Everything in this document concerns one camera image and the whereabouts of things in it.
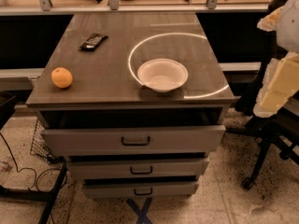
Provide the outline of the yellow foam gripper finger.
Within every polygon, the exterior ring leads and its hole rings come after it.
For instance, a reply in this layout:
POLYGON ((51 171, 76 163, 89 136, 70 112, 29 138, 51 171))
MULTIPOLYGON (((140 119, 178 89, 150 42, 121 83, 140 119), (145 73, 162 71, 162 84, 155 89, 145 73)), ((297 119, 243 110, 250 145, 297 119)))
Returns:
POLYGON ((257 27, 260 30, 266 32, 276 31, 276 29, 278 28, 278 22, 281 16, 282 9, 283 7, 279 7, 275 9, 273 12, 271 12, 270 14, 261 18, 257 23, 257 27))
POLYGON ((281 60, 272 58, 262 84, 253 114, 259 118, 269 118, 299 91, 299 54, 288 53, 281 60))

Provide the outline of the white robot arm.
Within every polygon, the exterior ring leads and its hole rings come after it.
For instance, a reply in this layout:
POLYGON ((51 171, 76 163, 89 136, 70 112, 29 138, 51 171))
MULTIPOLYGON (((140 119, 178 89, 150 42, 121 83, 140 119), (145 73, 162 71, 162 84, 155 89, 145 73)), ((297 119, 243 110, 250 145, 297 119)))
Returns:
POLYGON ((299 0, 288 0, 263 18, 258 27, 276 30, 277 44, 287 50, 284 58, 270 60, 253 108, 255 116, 269 118, 299 91, 299 0))

